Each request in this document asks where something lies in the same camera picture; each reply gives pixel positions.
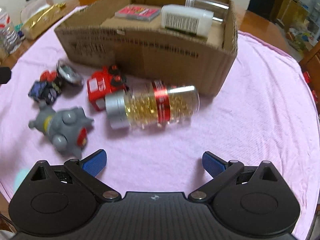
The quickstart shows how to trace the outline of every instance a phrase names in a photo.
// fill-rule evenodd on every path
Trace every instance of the brown cardboard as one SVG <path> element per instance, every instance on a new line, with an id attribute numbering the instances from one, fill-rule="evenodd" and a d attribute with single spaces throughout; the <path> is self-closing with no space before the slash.
<path id="1" fill-rule="evenodd" d="M 161 8 L 185 0 L 99 0 L 73 14 L 56 29 L 70 60 L 86 65 L 117 63 L 134 76 L 168 84 L 193 84 L 200 93 L 216 96 L 237 54 L 233 2 L 222 24 L 213 22 L 208 39 L 162 29 L 161 17 L 151 22 L 126 20 L 114 13 L 129 4 Z M 222 17 L 223 11 L 215 12 Z"/>

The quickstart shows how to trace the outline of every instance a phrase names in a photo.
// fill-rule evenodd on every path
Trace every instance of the glass jar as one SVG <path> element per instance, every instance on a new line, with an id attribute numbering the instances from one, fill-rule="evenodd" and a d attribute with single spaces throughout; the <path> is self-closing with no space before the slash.
<path id="1" fill-rule="evenodd" d="M 196 7 L 214 12 L 213 20 L 223 22 L 229 9 L 228 3 L 215 0 L 186 0 L 186 7 Z"/>
<path id="2" fill-rule="evenodd" d="M 113 129 L 178 122 L 199 110 L 194 86 L 166 87 L 161 81 L 108 94 L 105 102 Z"/>

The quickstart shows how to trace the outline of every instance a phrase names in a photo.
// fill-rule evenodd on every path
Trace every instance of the red toy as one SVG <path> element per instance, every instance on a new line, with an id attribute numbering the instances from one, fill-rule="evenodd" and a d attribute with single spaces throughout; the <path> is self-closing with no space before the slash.
<path id="1" fill-rule="evenodd" d="M 106 108 L 104 98 L 106 94 L 124 89 L 125 77 L 121 75 L 116 65 L 102 67 L 102 71 L 96 71 L 87 80 L 89 101 L 97 111 Z"/>
<path id="2" fill-rule="evenodd" d="M 56 79 L 57 77 L 57 72 L 56 71 L 52 71 L 50 73 L 49 70 L 46 70 L 44 72 L 42 72 L 41 76 L 40 76 L 40 81 L 48 81 L 48 82 L 52 82 L 53 80 Z"/>

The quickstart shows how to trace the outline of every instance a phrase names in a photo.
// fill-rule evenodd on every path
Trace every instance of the pink card pack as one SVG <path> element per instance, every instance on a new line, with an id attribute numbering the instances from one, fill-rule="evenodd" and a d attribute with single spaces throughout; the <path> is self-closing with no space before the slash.
<path id="1" fill-rule="evenodd" d="M 116 17 L 141 21 L 151 21 L 160 14 L 160 9 L 128 5 L 115 13 Z"/>

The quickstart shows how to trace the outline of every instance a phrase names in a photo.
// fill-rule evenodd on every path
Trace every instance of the plastic container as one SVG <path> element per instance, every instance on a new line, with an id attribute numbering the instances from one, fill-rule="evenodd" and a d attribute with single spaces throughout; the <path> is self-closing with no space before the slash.
<path id="1" fill-rule="evenodd" d="M 36 15 L 38 12 L 53 5 L 53 0 L 26 0 L 26 2 L 27 4 L 20 14 L 20 20 L 22 23 L 25 23 L 33 15 Z"/>
<path id="2" fill-rule="evenodd" d="M 178 122 L 199 110 L 194 86 L 166 87 L 161 81 L 108 94 L 105 102 L 113 129 Z"/>
<path id="3" fill-rule="evenodd" d="M 185 7 L 183 5 L 165 5 L 161 9 L 161 26 L 176 31 L 208 37 L 213 12 Z"/>
<path id="4" fill-rule="evenodd" d="M 215 16 L 212 18 L 213 20 L 219 22 L 222 22 L 224 20 L 224 17 L 229 9 L 229 5 L 227 3 L 215 0 L 186 0 L 185 6 L 200 8 L 212 12 L 220 12 L 219 15 L 215 13 Z"/>
<path id="5" fill-rule="evenodd" d="M 5 7 L 0 7 L 0 42 L 9 54 L 15 52 L 21 44 L 21 38 L 15 31 Z"/>

